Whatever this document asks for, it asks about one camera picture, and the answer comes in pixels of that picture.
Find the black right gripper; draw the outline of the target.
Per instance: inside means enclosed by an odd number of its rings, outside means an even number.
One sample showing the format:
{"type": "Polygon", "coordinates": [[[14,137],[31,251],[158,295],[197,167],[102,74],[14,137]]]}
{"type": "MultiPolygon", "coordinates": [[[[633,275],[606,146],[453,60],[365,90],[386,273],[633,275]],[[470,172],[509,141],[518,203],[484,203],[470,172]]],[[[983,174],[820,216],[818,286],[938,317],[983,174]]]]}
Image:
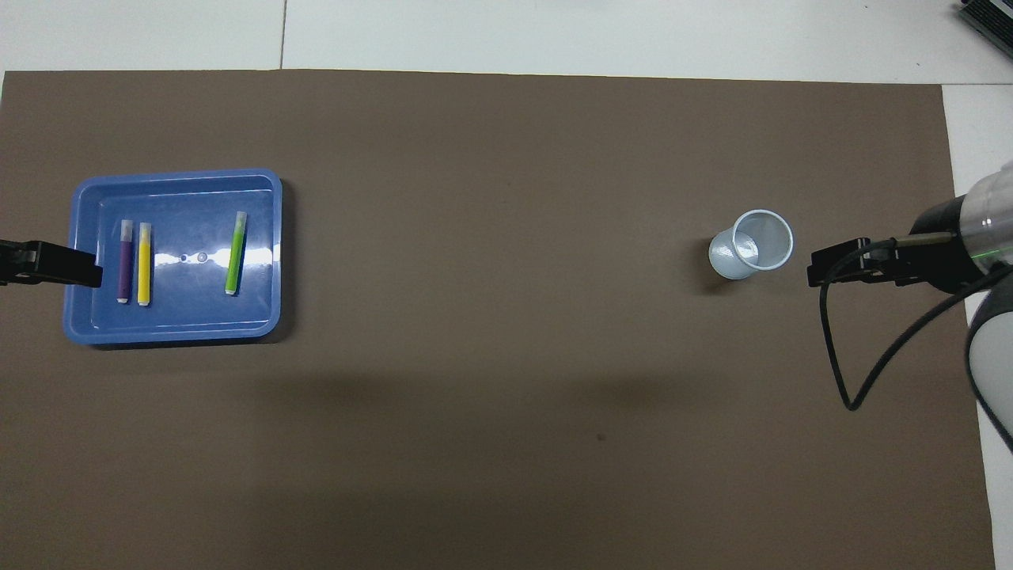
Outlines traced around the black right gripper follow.
{"type": "Polygon", "coordinates": [[[898,250],[868,237],[843,241],[811,253],[810,266],[806,268],[807,284],[819,288],[829,283],[894,280],[897,287],[926,283],[947,295],[955,295],[985,277],[985,272],[967,252],[960,230],[960,214],[965,201],[965,196],[960,196],[929,208],[916,218],[909,230],[912,237],[950,232],[953,234],[951,241],[898,250]],[[898,279],[893,275],[897,255],[898,260],[907,264],[907,274],[898,279]]]}

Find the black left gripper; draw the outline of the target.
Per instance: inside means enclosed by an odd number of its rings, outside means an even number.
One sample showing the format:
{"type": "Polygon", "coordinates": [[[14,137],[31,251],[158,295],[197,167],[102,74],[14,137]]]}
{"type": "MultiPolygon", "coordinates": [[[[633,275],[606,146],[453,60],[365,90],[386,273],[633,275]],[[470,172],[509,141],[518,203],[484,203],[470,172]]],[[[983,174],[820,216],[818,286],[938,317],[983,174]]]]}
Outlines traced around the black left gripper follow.
{"type": "Polygon", "coordinates": [[[104,269],[97,256],[46,241],[1,241],[1,284],[77,284],[98,288],[104,269]]]}

